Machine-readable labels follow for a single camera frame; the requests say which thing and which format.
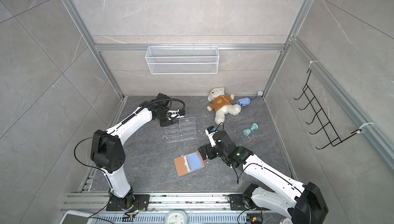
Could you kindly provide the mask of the clear plastic card sleeves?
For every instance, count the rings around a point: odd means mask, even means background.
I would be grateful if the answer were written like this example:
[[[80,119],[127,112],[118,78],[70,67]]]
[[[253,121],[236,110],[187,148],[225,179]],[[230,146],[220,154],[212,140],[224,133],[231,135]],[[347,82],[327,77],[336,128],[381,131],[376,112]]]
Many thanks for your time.
[[[188,154],[183,158],[184,158],[184,165],[186,166],[188,173],[202,169],[204,167],[199,152]]]

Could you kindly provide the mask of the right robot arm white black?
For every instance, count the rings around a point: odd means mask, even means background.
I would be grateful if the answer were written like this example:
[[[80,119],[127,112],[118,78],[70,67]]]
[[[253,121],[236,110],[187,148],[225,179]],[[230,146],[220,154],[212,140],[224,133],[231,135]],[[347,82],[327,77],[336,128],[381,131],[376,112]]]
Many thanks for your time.
[[[261,160],[246,147],[237,146],[225,130],[210,126],[205,131],[209,143],[198,151],[203,160],[220,158],[236,170],[237,178],[247,174],[269,187],[269,191],[251,184],[242,194],[249,209],[264,208],[291,220],[294,224],[322,224],[329,212],[320,188],[312,182],[304,184],[288,177]]]

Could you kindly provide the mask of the clear acrylic tiered holder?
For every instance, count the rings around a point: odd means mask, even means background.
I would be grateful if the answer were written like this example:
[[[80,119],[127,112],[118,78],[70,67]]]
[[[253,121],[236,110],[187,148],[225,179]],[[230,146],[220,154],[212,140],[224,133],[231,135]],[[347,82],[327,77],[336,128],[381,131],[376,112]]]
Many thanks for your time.
[[[196,139],[197,129],[194,117],[181,118],[176,124],[165,128],[163,138],[167,143]]]

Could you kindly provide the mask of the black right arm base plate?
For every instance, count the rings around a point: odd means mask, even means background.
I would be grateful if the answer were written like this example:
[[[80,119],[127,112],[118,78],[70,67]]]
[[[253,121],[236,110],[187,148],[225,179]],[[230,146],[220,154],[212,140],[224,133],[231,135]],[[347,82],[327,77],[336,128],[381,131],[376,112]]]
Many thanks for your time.
[[[242,194],[229,194],[227,201],[232,211],[254,210],[256,206],[246,200]]]

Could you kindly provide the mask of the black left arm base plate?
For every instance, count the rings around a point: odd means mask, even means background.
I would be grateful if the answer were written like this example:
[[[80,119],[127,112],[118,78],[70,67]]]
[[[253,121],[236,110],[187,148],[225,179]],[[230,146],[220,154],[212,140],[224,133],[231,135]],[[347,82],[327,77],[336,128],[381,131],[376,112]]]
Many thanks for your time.
[[[124,198],[110,197],[106,211],[136,211],[146,210],[149,205],[149,194],[127,195]]]

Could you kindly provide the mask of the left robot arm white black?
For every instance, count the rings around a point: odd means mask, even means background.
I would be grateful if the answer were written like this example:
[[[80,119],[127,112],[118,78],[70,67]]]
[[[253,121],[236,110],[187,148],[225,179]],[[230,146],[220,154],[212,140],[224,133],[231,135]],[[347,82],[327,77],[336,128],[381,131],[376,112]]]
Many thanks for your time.
[[[125,119],[105,131],[97,130],[92,137],[91,160],[109,184],[110,201],[122,210],[134,204],[133,189],[124,172],[124,143],[139,128],[157,119],[161,127],[177,123],[185,116],[185,102],[159,93],[156,99],[144,101]]]

